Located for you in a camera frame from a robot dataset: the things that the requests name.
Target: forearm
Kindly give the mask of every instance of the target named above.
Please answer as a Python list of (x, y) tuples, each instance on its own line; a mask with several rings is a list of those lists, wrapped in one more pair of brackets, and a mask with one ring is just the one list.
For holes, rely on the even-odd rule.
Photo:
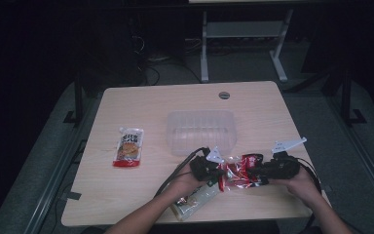
[(147, 233), (161, 214), (176, 200), (170, 193), (162, 193), (133, 213), (127, 215), (114, 226), (107, 234), (141, 234)]
[(352, 233), (323, 197), (308, 204), (315, 214), (324, 234)]

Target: grommet hole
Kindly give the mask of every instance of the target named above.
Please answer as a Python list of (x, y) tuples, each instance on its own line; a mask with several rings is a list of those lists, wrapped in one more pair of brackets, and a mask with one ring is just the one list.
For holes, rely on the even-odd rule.
[(230, 98), (230, 94), (227, 92), (220, 92), (220, 94), (218, 94), (218, 97), (222, 99), (228, 99)]

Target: food packet label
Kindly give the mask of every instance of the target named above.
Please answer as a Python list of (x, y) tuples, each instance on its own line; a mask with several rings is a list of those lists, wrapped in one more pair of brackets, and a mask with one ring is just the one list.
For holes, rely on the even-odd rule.
[(142, 129), (121, 128), (121, 138), (112, 165), (114, 167), (136, 167), (141, 160), (141, 146), (144, 138)]

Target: table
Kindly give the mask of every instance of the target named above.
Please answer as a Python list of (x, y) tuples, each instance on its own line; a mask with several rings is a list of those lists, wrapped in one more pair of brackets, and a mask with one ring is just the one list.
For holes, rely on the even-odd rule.
[[(221, 99), (220, 92), (230, 98)], [(113, 88), (105, 91), (82, 161), (62, 216), (66, 226), (113, 224), (152, 199), (163, 181), (183, 161), (166, 142), (173, 110), (226, 109), (234, 112), (238, 140), (232, 153), (262, 153), (272, 158), (276, 140), (300, 138), (274, 82), (219, 83), (161, 87)], [(145, 131), (138, 168), (113, 168), (120, 127)], [(304, 145), (288, 150), (310, 161)], [(187, 222), (309, 216), (311, 211), (279, 185), (237, 189), (218, 194)], [(170, 209), (159, 223), (178, 222)]]

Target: candy wrapper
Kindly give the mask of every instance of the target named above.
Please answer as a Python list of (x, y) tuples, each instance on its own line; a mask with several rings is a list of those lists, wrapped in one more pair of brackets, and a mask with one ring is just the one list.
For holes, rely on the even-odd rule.
[(121, 139), (112, 165), (114, 167), (136, 167), (141, 160), (141, 146), (144, 138), (142, 129), (120, 128)]
[(190, 196), (180, 198), (170, 208), (179, 221), (184, 221), (219, 193), (217, 179), (211, 180), (197, 188)]
[(246, 154), (241, 157), (231, 157), (223, 165), (226, 174), (221, 179), (220, 190), (234, 188), (248, 188), (267, 184), (265, 177), (252, 175), (249, 170), (260, 167), (263, 161), (262, 154)]

